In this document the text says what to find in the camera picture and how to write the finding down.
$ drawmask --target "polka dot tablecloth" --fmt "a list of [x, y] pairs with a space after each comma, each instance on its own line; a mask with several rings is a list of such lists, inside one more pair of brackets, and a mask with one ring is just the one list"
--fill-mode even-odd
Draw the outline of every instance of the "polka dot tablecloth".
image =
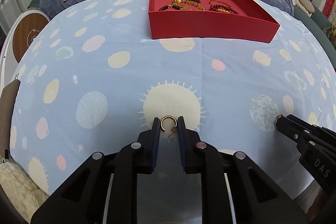
[[[87, 0], [66, 9], [35, 38], [13, 76], [21, 85], [12, 156], [52, 194], [92, 153], [119, 151], [154, 117], [182, 115], [203, 141], [246, 152], [296, 197], [312, 178], [274, 120], [293, 114], [335, 127], [335, 72], [300, 21], [256, 2], [281, 24], [271, 43], [151, 40], [148, 0]], [[199, 176], [183, 173], [169, 133], [161, 132], [153, 175], [138, 178], [139, 223], [200, 223]]]

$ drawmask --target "red knitted fabric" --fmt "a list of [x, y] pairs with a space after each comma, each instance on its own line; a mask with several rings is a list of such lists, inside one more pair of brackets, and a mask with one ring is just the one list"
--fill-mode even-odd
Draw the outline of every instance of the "red knitted fabric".
[[325, 2], [325, 5], [323, 7], [323, 10], [322, 10], [322, 13], [327, 17], [329, 18], [331, 13], [332, 13], [332, 10], [333, 10], [333, 7], [334, 7], [334, 4], [335, 4], [335, 0], [327, 0]]

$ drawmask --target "wooden round panel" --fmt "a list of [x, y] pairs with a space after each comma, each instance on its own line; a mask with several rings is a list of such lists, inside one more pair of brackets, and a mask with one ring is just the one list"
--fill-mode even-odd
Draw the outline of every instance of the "wooden round panel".
[[27, 15], [19, 22], [13, 36], [13, 52], [17, 62], [47, 24], [48, 20], [37, 13]]

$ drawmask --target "fluffy cream rug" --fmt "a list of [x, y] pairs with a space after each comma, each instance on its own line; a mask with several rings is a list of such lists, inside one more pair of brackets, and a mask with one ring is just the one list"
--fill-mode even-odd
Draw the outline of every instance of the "fluffy cream rug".
[[14, 162], [0, 164], [0, 184], [15, 209], [28, 223], [49, 197]]

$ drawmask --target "red box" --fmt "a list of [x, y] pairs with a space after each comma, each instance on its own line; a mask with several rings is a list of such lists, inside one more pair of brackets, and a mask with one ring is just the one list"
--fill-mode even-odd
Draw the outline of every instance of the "red box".
[[280, 25], [254, 0], [220, 0], [239, 15], [209, 10], [210, 0], [201, 0], [206, 11], [159, 9], [173, 0], [150, 0], [152, 39], [173, 37], [237, 38], [270, 43]]

